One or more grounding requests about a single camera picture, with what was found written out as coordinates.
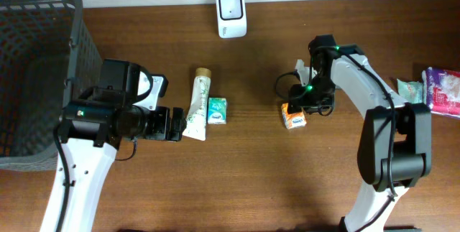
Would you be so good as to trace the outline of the teal tissue pack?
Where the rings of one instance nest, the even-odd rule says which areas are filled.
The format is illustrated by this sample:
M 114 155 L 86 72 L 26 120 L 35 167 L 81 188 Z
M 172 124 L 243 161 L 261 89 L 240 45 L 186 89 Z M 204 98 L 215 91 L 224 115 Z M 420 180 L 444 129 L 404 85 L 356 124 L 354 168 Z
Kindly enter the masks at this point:
M 225 98 L 208 99 L 208 124 L 226 124 L 227 100 Z

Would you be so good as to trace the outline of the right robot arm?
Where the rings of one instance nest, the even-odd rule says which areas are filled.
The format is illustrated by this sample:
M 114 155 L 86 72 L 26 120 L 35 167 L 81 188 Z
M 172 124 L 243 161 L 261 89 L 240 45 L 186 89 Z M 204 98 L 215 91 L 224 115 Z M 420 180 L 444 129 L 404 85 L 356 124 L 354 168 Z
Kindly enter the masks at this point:
M 357 45 L 338 45 L 331 34 L 308 44 L 309 64 L 299 60 L 299 80 L 288 92 L 288 113 L 330 115 L 342 89 L 364 119 L 357 152 L 362 178 L 339 231 L 383 231 L 400 198 L 429 175 L 431 110 L 394 92 L 372 69 Z

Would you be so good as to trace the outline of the white tube wooden cap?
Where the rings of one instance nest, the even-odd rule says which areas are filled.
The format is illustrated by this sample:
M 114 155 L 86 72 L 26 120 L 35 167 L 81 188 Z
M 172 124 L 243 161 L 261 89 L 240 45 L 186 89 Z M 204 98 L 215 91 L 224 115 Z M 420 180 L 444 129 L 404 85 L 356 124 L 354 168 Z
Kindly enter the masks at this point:
M 206 140 L 206 124 L 208 95 L 211 86 L 211 71 L 207 68 L 197 68 L 193 81 L 193 91 L 190 108 L 186 117 L 186 129 L 183 136 Z

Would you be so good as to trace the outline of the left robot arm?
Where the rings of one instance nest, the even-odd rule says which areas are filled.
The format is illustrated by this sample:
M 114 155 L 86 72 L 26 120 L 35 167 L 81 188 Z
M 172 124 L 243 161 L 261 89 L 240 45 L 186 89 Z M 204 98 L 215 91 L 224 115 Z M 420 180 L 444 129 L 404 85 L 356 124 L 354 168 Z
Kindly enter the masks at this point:
M 183 109 L 158 106 L 168 80 L 141 65 L 106 59 L 98 85 L 63 108 L 53 130 L 58 158 L 41 231 L 90 231 L 121 141 L 180 141 Z

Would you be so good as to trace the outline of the orange tissue pack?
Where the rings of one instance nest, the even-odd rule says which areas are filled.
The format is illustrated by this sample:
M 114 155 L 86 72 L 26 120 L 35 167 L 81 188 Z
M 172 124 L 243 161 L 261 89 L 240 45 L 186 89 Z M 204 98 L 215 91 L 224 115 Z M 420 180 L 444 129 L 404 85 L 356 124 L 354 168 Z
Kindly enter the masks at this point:
M 288 113 L 288 103 L 281 105 L 282 118 L 286 129 L 296 129 L 304 127 L 307 124 L 304 113 Z

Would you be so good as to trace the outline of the pink purple pad pack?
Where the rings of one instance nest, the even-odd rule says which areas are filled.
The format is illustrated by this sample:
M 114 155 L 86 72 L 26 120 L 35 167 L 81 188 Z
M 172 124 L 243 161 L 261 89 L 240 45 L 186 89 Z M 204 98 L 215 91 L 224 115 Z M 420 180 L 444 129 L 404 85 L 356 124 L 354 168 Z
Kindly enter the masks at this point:
M 459 119 L 459 71 L 429 67 L 422 80 L 423 102 L 431 113 Z

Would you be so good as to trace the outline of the teal snack pouch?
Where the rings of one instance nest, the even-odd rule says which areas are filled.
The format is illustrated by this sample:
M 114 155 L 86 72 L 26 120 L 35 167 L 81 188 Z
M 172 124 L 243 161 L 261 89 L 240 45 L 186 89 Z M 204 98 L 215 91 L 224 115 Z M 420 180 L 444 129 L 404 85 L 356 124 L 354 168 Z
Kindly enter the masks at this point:
M 415 81 L 405 82 L 397 79 L 397 91 L 409 103 L 423 102 L 423 84 Z

